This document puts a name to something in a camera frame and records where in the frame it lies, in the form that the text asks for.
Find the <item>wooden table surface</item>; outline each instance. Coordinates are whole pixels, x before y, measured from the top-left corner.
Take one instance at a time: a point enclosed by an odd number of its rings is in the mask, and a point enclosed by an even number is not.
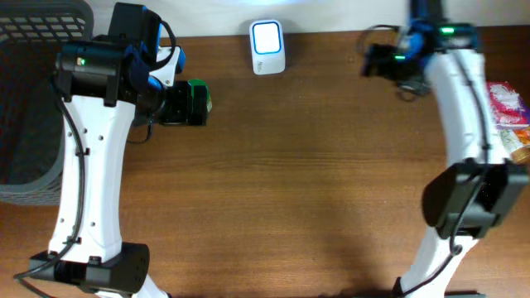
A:
[[[489,79],[530,99],[530,28],[482,32]],[[149,245],[160,288],[332,296],[390,289],[407,271],[426,226],[422,190],[446,166],[444,135],[432,96],[404,103],[392,83],[359,76],[358,35],[287,35],[287,70],[263,77],[247,36],[179,40],[180,79],[210,86],[208,127],[155,127],[149,143],[127,146],[120,201],[123,240]],[[529,196],[469,254],[450,290],[529,296]],[[0,204],[2,296],[31,296],[11,276],[47,248],[57,210]]]

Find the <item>green light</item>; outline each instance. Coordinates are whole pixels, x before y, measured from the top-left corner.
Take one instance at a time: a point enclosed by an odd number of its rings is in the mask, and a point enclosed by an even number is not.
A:
[[[443,34],[455,34],[455,28],[451,28],[451,27],[442,27],[441,28],[441,33]]]

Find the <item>robotic arm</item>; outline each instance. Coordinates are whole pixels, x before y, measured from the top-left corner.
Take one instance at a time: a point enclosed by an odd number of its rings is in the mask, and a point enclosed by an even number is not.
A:
[[[424,191],[426,235],[393,294],[442,298],[465,254],[503,222],[528,173],[509,160],[495,129],[478,32],[448,22],[441,0],[412,0],[398,45],[373,45],[366,57],[365,76],[383,76],[414,94],[436,93],[448,169]]]
[[[159,47],[163,27],[171,47]],[[147,245],[122,241],[119,191],[132,125],[206,124],[208,89],[174,83],[185,60],[156,13],[124,3],[116,4],[108,35],[63,47],[55,63],[65,114],[59,216],[48,250],[31,258],[31,274],[19,281],[56,281],[101,297],[169,296],[147,274]]]

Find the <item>snack package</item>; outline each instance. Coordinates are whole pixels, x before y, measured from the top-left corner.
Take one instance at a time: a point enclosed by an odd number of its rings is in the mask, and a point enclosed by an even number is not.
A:
[[[491,109],[499,130],[518,130],[530,126],[530,111],[509,83],[488,82]]]
[[[530,162],[530,128],[523,130],[500,131],[504,148],[512,155],[513,161],[518,164]]]

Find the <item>gray plastic basket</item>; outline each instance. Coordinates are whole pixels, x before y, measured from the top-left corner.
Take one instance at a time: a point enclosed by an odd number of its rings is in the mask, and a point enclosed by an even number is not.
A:
[[[59,204],[63,118],[46,78],[61,44],[93,25],[81,0],[0,2],[0,201]]]

